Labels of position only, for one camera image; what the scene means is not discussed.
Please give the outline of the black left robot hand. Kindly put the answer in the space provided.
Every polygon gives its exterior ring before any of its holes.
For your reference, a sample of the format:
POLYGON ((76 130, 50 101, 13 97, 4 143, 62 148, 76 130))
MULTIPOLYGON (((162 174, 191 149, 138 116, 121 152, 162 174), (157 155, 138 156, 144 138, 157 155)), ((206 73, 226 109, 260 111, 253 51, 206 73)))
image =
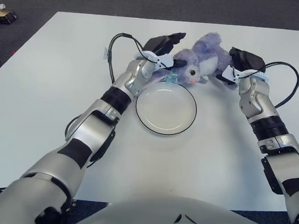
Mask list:
POLYGON ((151 38, 145 43, 141 53, 155 64, 156 69, 185 67, 187 65, 186 60, 173 59, 173 56, 169 54, 174 45, 180 43, 185 36, 186 33, 174 33, 151 38))

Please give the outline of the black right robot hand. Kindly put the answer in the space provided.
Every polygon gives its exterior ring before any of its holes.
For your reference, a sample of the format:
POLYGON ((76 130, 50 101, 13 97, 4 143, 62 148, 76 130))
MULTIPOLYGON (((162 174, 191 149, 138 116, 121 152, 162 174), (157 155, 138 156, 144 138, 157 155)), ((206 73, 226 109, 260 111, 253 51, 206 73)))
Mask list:
POLYGON ((222 72, 216 74, 216 78, 227 85, 238 84, 241 79, 248 75, 261 75, 266 71, 265 62, 258 55, 235 47, 229 50, 229 55, 231 57, 230 63, 222 72))

